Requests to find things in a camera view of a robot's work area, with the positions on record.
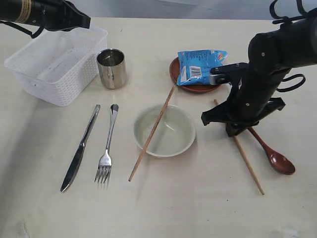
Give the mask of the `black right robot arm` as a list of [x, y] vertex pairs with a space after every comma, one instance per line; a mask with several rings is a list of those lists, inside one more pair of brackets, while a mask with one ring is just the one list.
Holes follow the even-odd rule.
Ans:
[[223, 103], [228, 136], [238, 135], [272, 112], [282, 110], [285, 103], [274, 98], [274, 92], [292, 91], [306, 79], [301, 75], [302, 80], [288, 88], [280, 89], [280, 83], [292, 79], [286, 77], [291, 69], [316, 64], [317, 10], [298, 11], [297, 17], [279, 17], [271, 8], [274, 23], [279, 23], [280, 28], [258, 33], [250, 41], [246, 67], [228, 73], [232, 89]]

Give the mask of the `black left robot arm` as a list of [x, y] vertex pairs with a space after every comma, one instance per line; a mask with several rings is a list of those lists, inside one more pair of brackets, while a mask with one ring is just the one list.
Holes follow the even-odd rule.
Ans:
[[125, 55], [102, 49], [107, 32], [67, 0], [3, 0], [0, 22], [31, 37], [5, 61], [24, 90], [68, 106], [99, 75], [109, 89], [125, 84]]

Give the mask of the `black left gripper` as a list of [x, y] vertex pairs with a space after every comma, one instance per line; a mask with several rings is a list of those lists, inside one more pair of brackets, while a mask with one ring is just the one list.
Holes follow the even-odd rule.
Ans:
[[90, 28], [91, 18], [75, 9], [67, 0], [32, 0], [31, 25], [49, 31], [70, 31], [76, 27]]

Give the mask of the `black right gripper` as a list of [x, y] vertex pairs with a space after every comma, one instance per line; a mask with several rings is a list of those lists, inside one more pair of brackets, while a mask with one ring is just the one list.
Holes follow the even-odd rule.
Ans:
[[285, 75], [285, 69], [264, 74], [256, 72], [251, 66], [247, 67], [241, 79], [242, 85], [229, 103], [229, 107], [228, 103], [221, 103], [202, 112], [201, 120], [204, 126], [211, 122], [227, 123], [227, 135], [236, 136], [258, 124], [275, 110], [282, 110], [285, 103], [281, 98], [272, 98], [272, 95]]

